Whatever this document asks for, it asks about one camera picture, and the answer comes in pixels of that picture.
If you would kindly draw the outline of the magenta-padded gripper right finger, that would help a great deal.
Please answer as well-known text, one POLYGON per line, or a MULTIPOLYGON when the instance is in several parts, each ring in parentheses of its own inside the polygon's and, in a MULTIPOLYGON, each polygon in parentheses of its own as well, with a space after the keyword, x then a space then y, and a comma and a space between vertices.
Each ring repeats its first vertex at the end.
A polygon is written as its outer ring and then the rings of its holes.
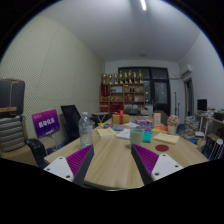
POLYGON ((182 169, 168 154, 158 155, 136 144, 131 146, 131 154, 145 185, 182 169))

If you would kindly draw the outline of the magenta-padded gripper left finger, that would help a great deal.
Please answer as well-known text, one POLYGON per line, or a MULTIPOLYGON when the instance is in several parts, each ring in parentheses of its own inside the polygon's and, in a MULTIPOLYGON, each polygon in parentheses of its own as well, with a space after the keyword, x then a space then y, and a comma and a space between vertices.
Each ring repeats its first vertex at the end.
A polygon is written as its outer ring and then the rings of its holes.
POLYGON ((68 157, 59 156, 45 171, 82 186, 93 156, 94 147, 90 145, 68 157))

